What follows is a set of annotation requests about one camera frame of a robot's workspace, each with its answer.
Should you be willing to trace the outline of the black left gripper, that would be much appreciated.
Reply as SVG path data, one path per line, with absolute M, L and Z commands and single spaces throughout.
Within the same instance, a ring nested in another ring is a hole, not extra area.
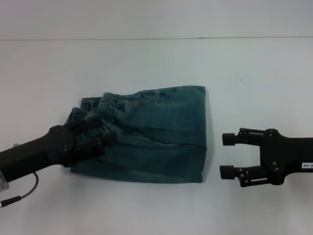
M 50 128 L 44 136 L 12 147 L 0 153 L 0 172 L 6 182 L 34 173 L 52 165 L 69 166 L 72 162 L 96 158 L 105 153 L 105 148 L 117 143 L 117 134 L 109 132 L 93 141 L 74 146 L 74 135 L 87 132 L 103 125 L 101 117 L 84 117 L 66 126 Z

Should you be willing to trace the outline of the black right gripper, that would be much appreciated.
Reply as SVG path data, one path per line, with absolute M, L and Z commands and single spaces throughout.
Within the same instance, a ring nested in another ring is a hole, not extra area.
M 290 174 L 313 171 L 312 138 L 288 138 L 275 129 L 264 131 L 240 128 L 238 134 L 222 134 L 222 139 L 223 146 L 248 144 L 260 147 L 262 166 L 220 166 L 221 179 L 237 178 L 243 188 L 264 184 L 281 185 Z

